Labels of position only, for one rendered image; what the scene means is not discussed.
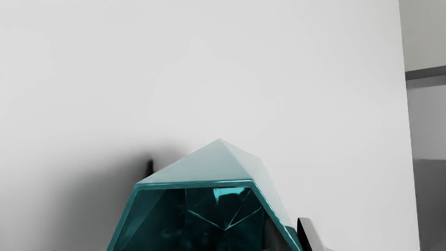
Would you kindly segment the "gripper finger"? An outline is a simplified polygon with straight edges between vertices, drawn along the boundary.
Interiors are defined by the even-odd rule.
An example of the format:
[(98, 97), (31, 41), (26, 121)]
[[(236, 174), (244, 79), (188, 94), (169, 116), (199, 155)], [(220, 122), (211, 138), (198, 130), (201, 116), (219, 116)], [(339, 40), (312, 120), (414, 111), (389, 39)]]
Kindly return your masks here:
[(298, 218), (297, 236), (303, 251), (335, 251), (327, 248), (309, 218)]

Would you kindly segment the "teal faceted mug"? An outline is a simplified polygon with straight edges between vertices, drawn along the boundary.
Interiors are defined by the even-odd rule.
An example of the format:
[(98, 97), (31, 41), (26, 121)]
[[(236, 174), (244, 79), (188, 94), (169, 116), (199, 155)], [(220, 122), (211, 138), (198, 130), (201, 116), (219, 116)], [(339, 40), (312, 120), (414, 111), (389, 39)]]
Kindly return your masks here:
[(217, 139), (137, 182), (106, 251), (303, 251), (263, 161)]

